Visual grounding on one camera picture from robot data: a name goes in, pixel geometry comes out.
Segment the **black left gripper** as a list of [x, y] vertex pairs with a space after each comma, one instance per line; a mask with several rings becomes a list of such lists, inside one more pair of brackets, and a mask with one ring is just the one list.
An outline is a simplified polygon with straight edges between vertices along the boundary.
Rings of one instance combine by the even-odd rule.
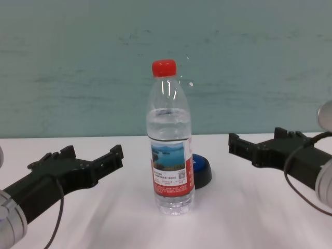
[[46, 153], [38, 161], [30, 163], [31, 172], [4, 189], [19, 205], [27, 223], [31, 223], [61, 198], [57, 182], [63, 193], [92, 188], [99, 180], [123, 167], [121, 145], [92, 162], [75, 159], [74, 146], [66, 146], [59, 152]]

